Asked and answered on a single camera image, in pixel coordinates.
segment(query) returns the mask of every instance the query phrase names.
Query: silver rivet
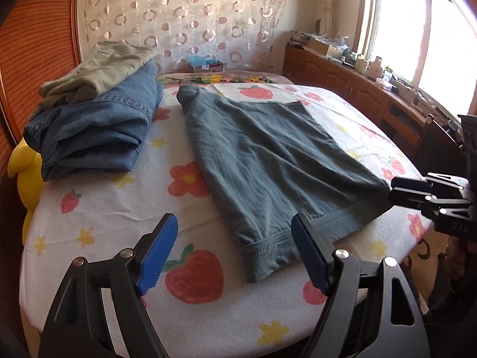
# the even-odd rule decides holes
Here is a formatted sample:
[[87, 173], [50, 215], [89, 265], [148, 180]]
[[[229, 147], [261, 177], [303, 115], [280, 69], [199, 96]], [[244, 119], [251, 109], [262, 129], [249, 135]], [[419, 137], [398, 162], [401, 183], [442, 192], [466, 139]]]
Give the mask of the silver rivet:
[[348, 253], [348, 251], [344, 249], [338, 249], [335, 253], [336, 257], [339, 258], [348, 258], [350, 256], [350, 253]]
[[386, 257], [385, 264], [393, 268], [397, 265], [397, 261], [393, 257]]
[[76, 257], [73, 262], [73, 266], [81, 266], [84, 264], [84, 258], [83, 257]]
[[122, 258], [129, 258], [133, 255], [133, 250], [132, 249], [123, 249], [121, 250], [120, 256]]

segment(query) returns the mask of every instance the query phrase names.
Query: beige folded garment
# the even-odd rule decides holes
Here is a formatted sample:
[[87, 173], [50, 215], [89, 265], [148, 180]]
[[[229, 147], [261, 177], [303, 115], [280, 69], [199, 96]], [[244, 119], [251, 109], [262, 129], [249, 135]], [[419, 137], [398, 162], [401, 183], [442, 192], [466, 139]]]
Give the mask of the beige folded garment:
[[65, 76], [40, 86], [44, 98], [30, 120], [46, 109], [63, 104], [92, 100], [133, 75], [157, 55], [151, 47], [122, 42], [99, 42], [90, 56]]

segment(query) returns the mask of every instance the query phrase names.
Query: wooden cabinet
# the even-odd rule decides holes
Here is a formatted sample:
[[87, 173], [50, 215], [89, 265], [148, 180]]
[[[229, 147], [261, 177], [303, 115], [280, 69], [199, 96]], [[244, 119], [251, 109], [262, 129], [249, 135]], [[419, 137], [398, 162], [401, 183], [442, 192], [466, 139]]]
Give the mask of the wooden cabinet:
[[405, 154], [419, 139], [425, 118], [355, 70], [287, 46], [283, 75], [297, 85], [323, 87], [338, 94], [378, 125]]

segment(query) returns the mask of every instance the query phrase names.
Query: white bedsheet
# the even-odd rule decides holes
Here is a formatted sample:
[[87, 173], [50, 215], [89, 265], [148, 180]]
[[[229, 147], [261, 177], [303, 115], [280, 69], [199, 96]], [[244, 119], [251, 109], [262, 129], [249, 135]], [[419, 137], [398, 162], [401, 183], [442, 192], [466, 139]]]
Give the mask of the white bedsheet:
[[[302, 101], [338, 144], [376, 175], [388, 180], [420, 177], [383, 132], [325, 89], [257, 83], [207, 89], [237, 101]], [[236, 239], [194, 162], [176, 91], [165, 90], [132, 172], [89, 172], [45, 185], [23, 252], [21, 307], [41, 331], [73, 258], [94, 262], [113, 257], [172, 212], [179, 220], [179, 236], [169, 256], [170, 270], [145, 297], [170, 357], [256, 357], [311, 335], [324, 296], [313, 288], [301, 263], [259, 283], [245, 282]], [[379, 262], [386, 255], [402, 260], [429, 227], [418, 212], [394, 207], [339, 246], [366, 260]], [[111, 296], [105, 291], [103, 298], [116, 352], [127, 357], [111, 316]]]

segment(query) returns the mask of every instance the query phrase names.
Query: hand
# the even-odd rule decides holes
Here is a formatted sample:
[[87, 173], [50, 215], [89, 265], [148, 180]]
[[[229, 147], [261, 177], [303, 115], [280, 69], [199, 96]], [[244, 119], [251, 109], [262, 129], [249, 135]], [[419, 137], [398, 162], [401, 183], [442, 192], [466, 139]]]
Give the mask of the hand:
[[[470, 253], [477, 253], [477, 243], [468, 242], [467, 250]], [[449, 277], [457, 280], [464, 275], [465, 267], [464, 261], [466, 259], [466, 252], [459, 246], [459, 238], [449, 236], [449, 243], [445, 250], [445, 266]]]

